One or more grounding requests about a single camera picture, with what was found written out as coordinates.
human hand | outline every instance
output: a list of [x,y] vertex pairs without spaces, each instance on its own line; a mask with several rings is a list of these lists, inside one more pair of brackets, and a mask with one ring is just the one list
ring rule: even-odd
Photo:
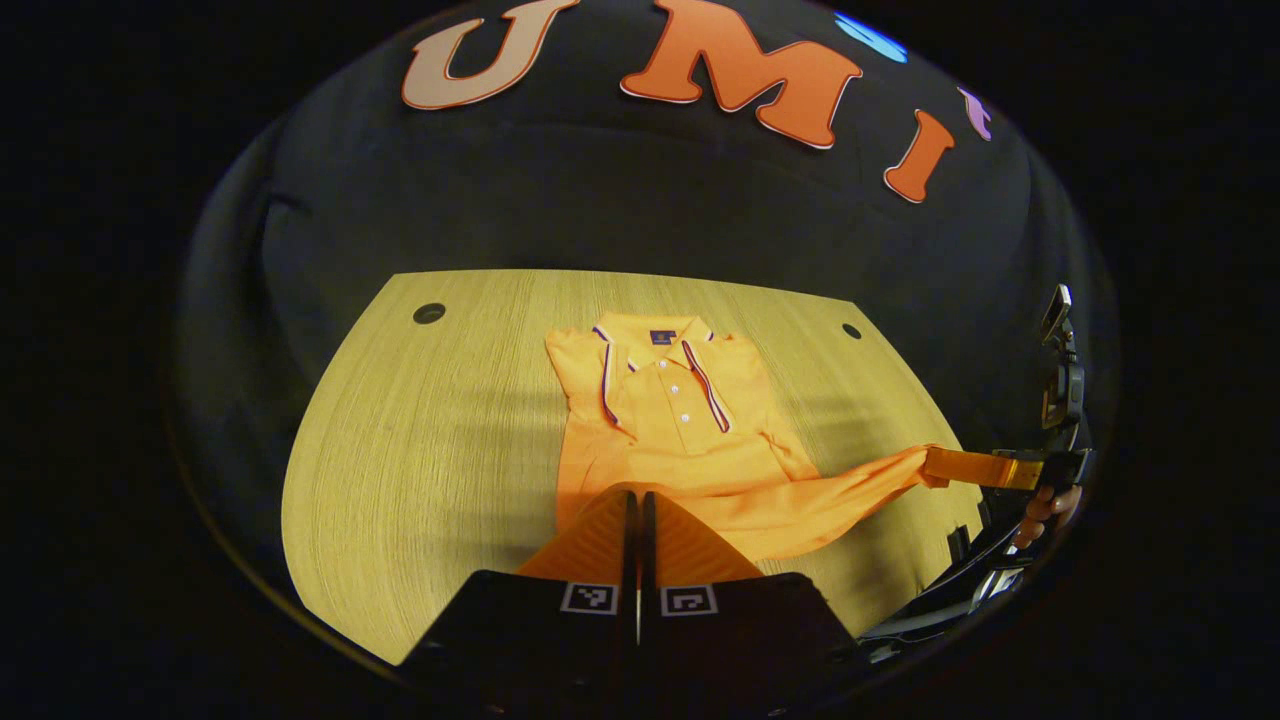
[[1071,486],[1071,489],[1057,497],[1053,497],[1053,488],[1050,486],[1044,486],[1037,491],[1036,497],[1027,503],[1027,516],[1018,525],[1018,533],[1014,534],[1014,546],[1018,550],[1030,547],[1036,542],[1036,538],[1044,534],[1044,521],[1053,515],[1057,515],[1057,528],[1065,525],[1071,519],[1071,515],[1075,515],[1075,507],[1080,503],[1080,486]]

letter m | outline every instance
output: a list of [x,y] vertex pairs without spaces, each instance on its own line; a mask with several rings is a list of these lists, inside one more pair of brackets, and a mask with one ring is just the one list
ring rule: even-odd
[[742,15],[703,0],[654,0],[667,10],[667,28],[644,72],[622,78],[622,91],[667,102],[694,102],[698,59],[707,63],[716,101],[733,113],[771,87],[778,97],[755,117],[764,127],[818,149],[836,142],[831,122],[851,78],[863,70],[835,50],[803,41],[765,54]]

wooden table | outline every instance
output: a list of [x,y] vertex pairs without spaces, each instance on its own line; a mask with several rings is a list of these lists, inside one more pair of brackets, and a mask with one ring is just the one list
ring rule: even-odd
[[[431,302],[444,316],[416,323]],[[399,664],[467,575],[512,571],[548,542],[567,405],[544,338],[611,310],[698,315],[751,337],[824,477],[913,445],[960,447],[847,301],[623,273],[399,274],[338,348],[293,445],[282,525],[306,607]],[[859,633],[950,565],[947,534],[978,534],[980,500],[975,486],[918,487],[840,541],[759,566],[809,575]]]

umi sign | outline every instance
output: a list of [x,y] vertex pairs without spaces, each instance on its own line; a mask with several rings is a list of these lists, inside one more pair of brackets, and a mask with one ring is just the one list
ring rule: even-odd
[[[453,54],[481,19],[443,29],[413,46],[404,73],[404,102],[421,110],[442,110],[492,97],[525,77],[538,60],[557,13],[580,0],[536,0],[503,13],[511,20],[498,56],[471,77],[449,74]],[[801,41],[765,53],[737,12],[704,0],[654,0],[667,10],[667,27],[649,64],[625,76],[620,86],[635,97],[663,102],[696,102],[703,87],[692,82],[699,58],[707,64],[712,91],[721,109],[741,110],[769,88],[782,85],[772,102],[755,110],[767,128],[797,142],[826,150],[836,143],[831,124],[845,87],[863,76],[852,60],[817,42]],[[984,140],[989,120],[977,97],[965,91],[966,111]],[[884,170],[884,183],[904,199],[922,202],[924,186],[955,147],[955,137],[929,113],[915,111],[916,133],[902,160]]]

blue object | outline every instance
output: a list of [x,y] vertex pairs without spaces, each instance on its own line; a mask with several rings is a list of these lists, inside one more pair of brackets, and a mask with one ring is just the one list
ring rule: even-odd
[[906,61],[906,47],[902,47],[897,42],[884,37],[850,17],[836,13],[836,27],[845,31],[845,33],[854,40],[867,45],[872,50],[884,55],[895,63]]

